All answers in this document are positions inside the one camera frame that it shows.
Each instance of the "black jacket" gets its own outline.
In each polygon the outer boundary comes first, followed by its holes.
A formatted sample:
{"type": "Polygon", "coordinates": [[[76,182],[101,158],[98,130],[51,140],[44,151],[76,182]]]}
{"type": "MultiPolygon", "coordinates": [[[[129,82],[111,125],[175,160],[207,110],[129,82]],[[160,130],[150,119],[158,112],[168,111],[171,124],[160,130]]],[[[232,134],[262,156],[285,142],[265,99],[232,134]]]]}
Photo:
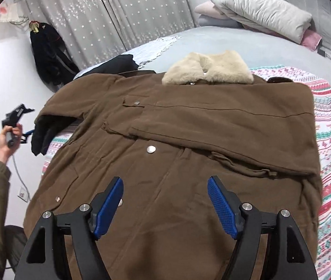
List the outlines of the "black jacket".
{"type": "Polygon", "coordinates": [[[65,54],[65,44],[54,29],[40,22],[39,31],[30,32],[32,51],[37,72],[45,83],[67,84],[79,72],[79,68],[65,54]]]}
{"type": "Polygon", "coordinates": [[[82,74],[80,77],[89,74],[121,74],[125,72],[132,72],[138,69],[138,65],[133,61],[133,55],[118,55],[115,58],[97,66],[90,71],[82,74]]]}

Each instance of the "brown coat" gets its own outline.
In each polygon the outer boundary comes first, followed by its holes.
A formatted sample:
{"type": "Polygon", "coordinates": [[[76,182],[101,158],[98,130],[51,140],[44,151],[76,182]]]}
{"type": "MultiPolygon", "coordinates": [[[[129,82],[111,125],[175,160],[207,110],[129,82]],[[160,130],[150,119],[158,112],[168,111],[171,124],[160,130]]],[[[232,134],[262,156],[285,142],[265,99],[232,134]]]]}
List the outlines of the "brown coat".
{"type": "MultiPolygon", "coordinates": [[[[163,75],[93,74],[47,102],[40,115],[84,121],[44,174],[26,234],[44,211],[71,212],[120,176],[123,205],[97,243],[112,279],[213,280],[234,247],[207,194],[218,175],[241,201],[288,209],[315,259],[322,184],[310,89],[258,77],[253,85],[165,86],[163,75]]],[[[257,276],[264,250],[263,239],[257,276]]],[[[70,238],[67,254],[79,279],[70,238]]]]}

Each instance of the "blue gripper pad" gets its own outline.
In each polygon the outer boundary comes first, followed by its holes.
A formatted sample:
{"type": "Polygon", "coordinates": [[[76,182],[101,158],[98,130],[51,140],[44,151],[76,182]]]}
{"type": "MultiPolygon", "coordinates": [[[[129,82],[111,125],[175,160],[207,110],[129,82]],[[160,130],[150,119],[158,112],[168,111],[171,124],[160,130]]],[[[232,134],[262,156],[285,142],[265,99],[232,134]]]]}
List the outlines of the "blue gripper pad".
{"type": "Polygon", "coordinates": [[[217,176],[209,178],[207,190],[225,233],[237,240],[244,225],[239,210],[241,205],[239,198],[233,192],[227,191],[217,176]]]}
{"type": "Polygon", "coordinates": [[[96,227],[93,233],[96,239],[100,239],[102,235],[107,233],[123,193],[124,184],[122,179],[118,177],[97,214],[96,227]]]}

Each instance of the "person's hand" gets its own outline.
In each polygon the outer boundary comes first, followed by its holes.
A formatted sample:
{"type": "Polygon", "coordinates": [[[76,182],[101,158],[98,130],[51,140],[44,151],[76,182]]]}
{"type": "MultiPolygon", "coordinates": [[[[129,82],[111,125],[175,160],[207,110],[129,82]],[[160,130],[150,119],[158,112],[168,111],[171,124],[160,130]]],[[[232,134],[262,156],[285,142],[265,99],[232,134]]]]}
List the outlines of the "person's hand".
{"type": "Polygon", "coordinates": [[[17,127],[5,126],[0,133],[0,161],[7,163],[8,159],[13,155],[21,145],[21,137],[23,134],[23,126],[17,123],[17,127]],[[17,137],[14,145],[9,148],[6,142],[6,133],[13,131],[17,137]]]}

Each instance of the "wall outlet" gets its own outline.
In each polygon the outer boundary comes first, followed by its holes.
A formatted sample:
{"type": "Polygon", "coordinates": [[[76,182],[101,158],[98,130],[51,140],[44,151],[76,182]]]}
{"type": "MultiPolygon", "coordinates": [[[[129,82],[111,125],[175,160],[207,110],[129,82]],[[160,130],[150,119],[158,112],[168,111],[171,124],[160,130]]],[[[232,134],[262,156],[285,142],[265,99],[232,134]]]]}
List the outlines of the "wall outlet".
{"type": "Polygon", "coordinates": [[[21,187],[19,190],[18,197],[21,198],[24,202],[28,203],[28,194],[24,187],[21,187]]]}

